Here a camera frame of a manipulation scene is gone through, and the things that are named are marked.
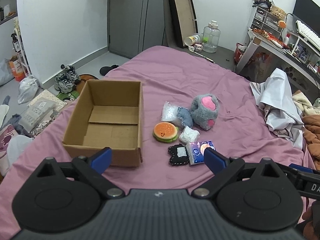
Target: keyboard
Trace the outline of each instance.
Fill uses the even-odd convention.
[[[308,41],[316,47],[317,50],[320,51],[320,38],[317,34],[315,34],[312,30],[309,29],[308,26],[303,24],[301,21],[296,21],[298,26],[298,32],[305,38],[308,39]]]

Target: sticks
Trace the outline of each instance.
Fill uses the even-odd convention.
[[[203,56],[203,55],[201,55],[200,53],[197,53],[197,52],[195,52],[195,51],[191,51],[191,52],[193,52],[194,54],[197,54],[197,55],[205,58],[206,60],[209,60],[211,63],[214,63],[214,64],[215,64],[215,62],[214,62],[212,59],[210,59],[210,58],[208,58],[208,57],[206,57],[206,56]]]

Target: sneaker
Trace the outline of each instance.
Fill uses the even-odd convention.
[[[74,83],[74,84],[79,84],[81,82],[81,78],[79,77],[79,75],[76,73],[75,71],[75,67],[73,66],[66,66],[65,65],[61,65],[62,69],[66,70],[66,75],[68,77],[68,79]]]
[[[68,79],[65,73],[61,73],[54,77],[54,88],[55,90],[60,90],[61,93],[67,94],[70,93],[75,85]]]

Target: computer monitor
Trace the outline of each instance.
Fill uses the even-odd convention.
[[[293,14],[320,37],[320,7],[313,0],[296,0]]]

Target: pink paw pad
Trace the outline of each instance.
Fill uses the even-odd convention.
[[[201,98],[201,103],[204,107],[214,111],[216,110],[215,103],[212,102],[211,97],[203,97]]]
[[[209,120],[208,120],[208,125],[209,125],[210,127],[213,126],[213,125],[214,125],[214,120],[209,119]]]

